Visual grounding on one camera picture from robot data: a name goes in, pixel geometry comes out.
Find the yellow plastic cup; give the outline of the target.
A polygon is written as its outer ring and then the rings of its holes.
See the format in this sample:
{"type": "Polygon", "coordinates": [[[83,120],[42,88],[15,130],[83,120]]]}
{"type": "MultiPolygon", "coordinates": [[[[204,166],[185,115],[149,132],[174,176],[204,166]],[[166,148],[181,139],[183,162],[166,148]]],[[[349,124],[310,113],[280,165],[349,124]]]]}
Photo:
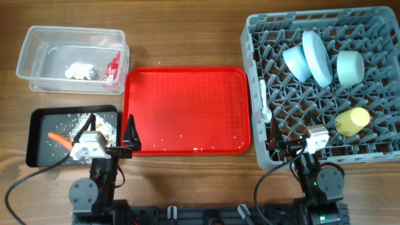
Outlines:
{"type": "Polygon", "coordinates": [[[353,136],[365,128],[370,120],[370,114],[366,109],[355,107],[336,116],[335,128],[343,136],[353,136]]]}

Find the light blue bowl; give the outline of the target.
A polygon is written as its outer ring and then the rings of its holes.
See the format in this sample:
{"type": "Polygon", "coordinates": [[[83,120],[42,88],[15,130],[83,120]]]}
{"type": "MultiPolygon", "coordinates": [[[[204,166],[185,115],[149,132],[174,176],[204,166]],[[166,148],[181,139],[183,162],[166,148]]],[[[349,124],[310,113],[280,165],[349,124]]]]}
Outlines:
{"type": "Polygon", "coordinates": [[[304,83],[311,77],[312,73],[301,46],[283,51],[282,56],[286,66],[298,81],[304,83]]]}

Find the mint green bowl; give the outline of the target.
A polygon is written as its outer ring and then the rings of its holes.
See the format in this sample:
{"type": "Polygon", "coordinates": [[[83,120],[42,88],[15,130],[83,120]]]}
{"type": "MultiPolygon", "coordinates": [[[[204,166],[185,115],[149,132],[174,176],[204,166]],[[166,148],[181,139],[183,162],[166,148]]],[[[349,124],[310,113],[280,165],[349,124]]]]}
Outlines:
{"type": "Polygon", "coordinates": [[[364,78],[364,61],[357,51],[340,51],[337,55],[337,76],[343,86],[353,86],[364,78]]]}

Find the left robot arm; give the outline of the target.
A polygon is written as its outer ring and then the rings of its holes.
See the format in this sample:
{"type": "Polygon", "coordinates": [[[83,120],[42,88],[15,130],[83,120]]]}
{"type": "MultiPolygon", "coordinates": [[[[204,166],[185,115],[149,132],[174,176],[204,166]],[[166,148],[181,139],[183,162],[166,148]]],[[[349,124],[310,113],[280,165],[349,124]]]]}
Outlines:
{"type": "Polygon", "coordinates": [[[129,115],[122,142],[125,146],[108,147],[104,135],[96,130],[96,117],[91,114],[72,141],[74,160],[91,158],[88,178],[75,181],[69,190],[73,206],[72,224],[139,224],[140,220],[126,200],[115,200],[114,191],[118,162],[131,159],[133,152],[141,150],[134,117],[129,115]]]}

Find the white plastic spoon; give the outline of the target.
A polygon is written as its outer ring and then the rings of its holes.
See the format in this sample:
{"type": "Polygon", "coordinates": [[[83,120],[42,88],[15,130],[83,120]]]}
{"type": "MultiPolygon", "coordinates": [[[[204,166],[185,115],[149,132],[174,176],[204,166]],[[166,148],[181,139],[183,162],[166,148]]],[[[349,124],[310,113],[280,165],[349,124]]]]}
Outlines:
{"type": "Polygon", "coordinates": [[[267,96],[266,96],[266,82],[263,79],[259,80],[259,88],[260,88],[260,94],[261,94],[261,101],[262,101],[262,109],[261,109],[261,116],[264,119],[264,122],[270,123],[272,119],[272,112],[269,109],[268,102],[267,102],[267,96]]]}

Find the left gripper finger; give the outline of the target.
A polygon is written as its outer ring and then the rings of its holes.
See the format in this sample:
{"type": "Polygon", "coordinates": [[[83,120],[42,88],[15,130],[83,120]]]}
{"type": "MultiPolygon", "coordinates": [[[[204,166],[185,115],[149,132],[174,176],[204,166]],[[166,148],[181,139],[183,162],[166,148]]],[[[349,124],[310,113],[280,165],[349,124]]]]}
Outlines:
{"type": "Polygon", "coordinates": [[[94,114],[90,114],[84,126],[81,129],[82,131],[95,131],[96,130],[96,116],[94,114]]]}
{"type": "Polygon", "coordinates": [[[141,151],[141,141],[136,130],[134,116],[132,114],[128,116],[122,143],[134,152],[141,151]]]}

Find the rice and food scraps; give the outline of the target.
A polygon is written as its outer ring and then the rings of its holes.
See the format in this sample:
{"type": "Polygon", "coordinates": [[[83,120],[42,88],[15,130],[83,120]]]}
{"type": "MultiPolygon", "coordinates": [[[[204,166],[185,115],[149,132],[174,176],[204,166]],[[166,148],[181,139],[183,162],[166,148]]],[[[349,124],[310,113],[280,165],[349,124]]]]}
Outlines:
{"type": "MultiPolygon", "coordinates": [[[[78,142],[82,131],[82,127],[87,121],[88,117],[92,113],[77,113],[77,114],[63,114],[56,115],[56,119],[60,119],[59,122],[56,122],[55,125],[51,126],[49,131],[46,131],[45,137],[47,138],[47,145],[53,146],[56,149],[61,150],[61,156],[67,156],[69,159],[67,160],[68,164],[78,163],[78,164],[90,164],[92,160],[95,158],[82,157],[80,160],[74,160],[69,151],[67,151],[63,146],[61,146],[58,142],[53,141],[48,137],[49,132],[58,133],[69,138],[72,141],[72,146],[78,142]]],[[[116,145],[116,114],[113,112],[100,112],[94,113],[96,116],[96,130],[103,134],[103,136],[107,140],[106,147],[113,147],[116,145]]]]}

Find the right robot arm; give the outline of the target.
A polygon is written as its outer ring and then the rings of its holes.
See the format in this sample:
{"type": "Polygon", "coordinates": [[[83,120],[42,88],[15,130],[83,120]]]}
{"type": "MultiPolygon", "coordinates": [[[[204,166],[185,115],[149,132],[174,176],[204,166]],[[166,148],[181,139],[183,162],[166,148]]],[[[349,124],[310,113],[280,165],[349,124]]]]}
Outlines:
{"type": "Polygon", "coordinates": [[[271,119],[268,148],[285,150],[293,157],[290,166],[296,173],[303,192],[293,202],[296,224],[349,224],[349,210],[343,200],[344,169],[333,162],[321,163],[316,156],[326,147],[329,131],[312,114],[307,134],[297,140],[285,141],[276,118],[271,119]]]}

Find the white napkin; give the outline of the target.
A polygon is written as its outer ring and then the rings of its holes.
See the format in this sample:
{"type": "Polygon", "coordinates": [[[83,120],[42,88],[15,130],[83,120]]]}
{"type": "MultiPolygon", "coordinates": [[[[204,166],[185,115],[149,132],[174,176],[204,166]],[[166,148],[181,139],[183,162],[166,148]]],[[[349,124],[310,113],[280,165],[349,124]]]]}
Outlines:
{"type": "Polygon", "coordinates": [[[83,79],[91,80],[96,75],[96,72],[93,69],[92,64],[86,64],[80,62],[75,62],[71,64],[65,70],[64,73],[68,79],[74,78],[78,80],[83,80],[83,79]]]}

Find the red sauce packet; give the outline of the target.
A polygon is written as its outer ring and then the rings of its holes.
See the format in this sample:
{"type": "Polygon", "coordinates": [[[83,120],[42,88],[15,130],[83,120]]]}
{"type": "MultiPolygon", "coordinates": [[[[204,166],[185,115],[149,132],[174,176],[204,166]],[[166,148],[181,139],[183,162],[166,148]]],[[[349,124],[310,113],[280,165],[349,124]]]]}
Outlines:
{"type": "Polygon", "coordinates": [[[104,88],[110,89],[110,91],[119,91],[119,64],[121,59],[121,51],[119,51],[114,58],[111,59],[110,63],[107,65],[105,70],[105,75],[103,77],[104,88]]]}

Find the light blue plate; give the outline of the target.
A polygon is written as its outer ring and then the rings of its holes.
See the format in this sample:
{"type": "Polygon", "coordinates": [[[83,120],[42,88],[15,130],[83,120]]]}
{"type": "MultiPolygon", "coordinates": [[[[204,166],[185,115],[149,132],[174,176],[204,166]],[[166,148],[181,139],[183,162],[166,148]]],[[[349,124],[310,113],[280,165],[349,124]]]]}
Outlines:
{"type": "Polygon", "coordinates": [[[302,45],[307,64],[317,84],[322,88],[330,85],[333,71],[321,38],[314,31],[304,31],[302,45]]]}

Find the orange carrot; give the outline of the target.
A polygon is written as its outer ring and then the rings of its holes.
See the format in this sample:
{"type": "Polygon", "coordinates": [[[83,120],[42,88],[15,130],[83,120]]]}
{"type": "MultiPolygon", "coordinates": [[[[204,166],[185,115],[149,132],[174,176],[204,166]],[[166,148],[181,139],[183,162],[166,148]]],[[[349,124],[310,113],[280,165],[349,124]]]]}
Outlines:
{"type": "Polygon", "coordinates": [[[47,135],[50,139],[52,139],[53,141],[56,141],[61,146],[63,146],[67,151],[69,151],[69,152],[72,151],[73,142],[69,138],[67,138],[63,135],[60,135],[58,133],[55,133],[55,132],[49,132],[47,135]]]}

